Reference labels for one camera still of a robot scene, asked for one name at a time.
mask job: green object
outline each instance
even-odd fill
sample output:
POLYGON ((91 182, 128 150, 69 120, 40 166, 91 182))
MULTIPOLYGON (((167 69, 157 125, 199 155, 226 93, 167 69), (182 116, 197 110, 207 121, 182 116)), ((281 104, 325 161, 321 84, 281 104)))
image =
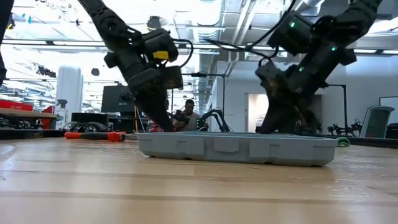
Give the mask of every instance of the green object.
POLYGON ((338 137, 337 141, 338 141, 337 147, 348 147, 351 144, 348 138, 346 137, 338 137))

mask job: white column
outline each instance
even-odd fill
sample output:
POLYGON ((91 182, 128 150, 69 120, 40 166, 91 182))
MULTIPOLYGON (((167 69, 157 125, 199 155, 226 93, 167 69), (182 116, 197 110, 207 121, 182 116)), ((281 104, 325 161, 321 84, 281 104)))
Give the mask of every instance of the white column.
POLYGON ((80 67, 61 65, 57 73, 57 100, 67 100, 68 122, 83 106, 83 74, 80 67))

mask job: dark hair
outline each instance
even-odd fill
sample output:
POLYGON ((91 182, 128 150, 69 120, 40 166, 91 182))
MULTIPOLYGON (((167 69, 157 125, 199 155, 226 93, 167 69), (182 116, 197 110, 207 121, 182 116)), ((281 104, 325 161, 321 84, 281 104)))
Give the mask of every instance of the dark hair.
POLYGON ((195 102, 193 102, 193 100, 191 100, 191 99, 187 99, 186 100, 186 102, 185 102, 185 105, 187 105, 187 104, 195 104, 195 102))

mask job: red box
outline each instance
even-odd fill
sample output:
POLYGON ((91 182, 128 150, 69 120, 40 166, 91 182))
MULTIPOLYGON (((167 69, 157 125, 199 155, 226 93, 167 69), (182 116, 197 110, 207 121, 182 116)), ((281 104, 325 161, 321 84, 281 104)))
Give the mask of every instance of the red box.
POLYGON ((28 104, 19 103, 19 102, 13 102, 13 101, 9 101, 9 100, 0 100, 0 108, 33 111, 33 105, 28 105, 28 104))

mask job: screwdriver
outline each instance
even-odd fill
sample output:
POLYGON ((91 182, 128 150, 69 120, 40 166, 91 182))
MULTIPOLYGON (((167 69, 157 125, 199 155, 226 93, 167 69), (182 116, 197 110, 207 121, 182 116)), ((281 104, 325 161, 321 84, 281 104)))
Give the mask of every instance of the screwdriver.
POLYGON ((90 133, 74 133, 74 132, 66 132, 66 139, 87 139, 87 140, 109 140, 112 142, 115 141, 124 141, 126 139, 136 140, 137 136, 135 134, 126 134, 126 133, 117 133, 117 132, 108 132, 108 133, 100 133, 100 132, 90 132, 90 133))

